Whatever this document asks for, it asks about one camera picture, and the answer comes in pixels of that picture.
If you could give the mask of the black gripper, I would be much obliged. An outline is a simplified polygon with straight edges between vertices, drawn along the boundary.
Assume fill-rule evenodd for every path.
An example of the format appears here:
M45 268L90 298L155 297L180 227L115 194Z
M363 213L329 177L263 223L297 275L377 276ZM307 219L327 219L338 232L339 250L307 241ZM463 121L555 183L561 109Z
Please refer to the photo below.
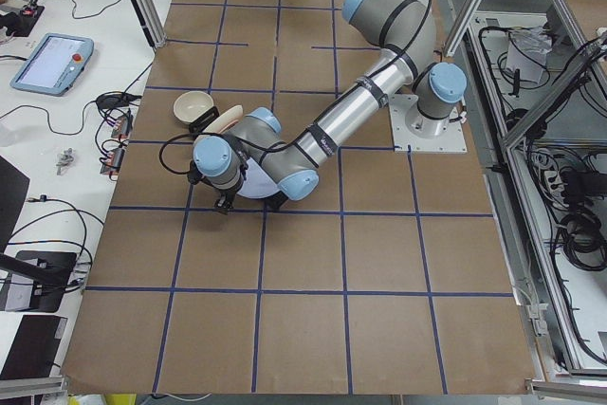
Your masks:
M229 213L233 210L233 202L236 192L219 191L218 197L214 202L213 210L219 213Z

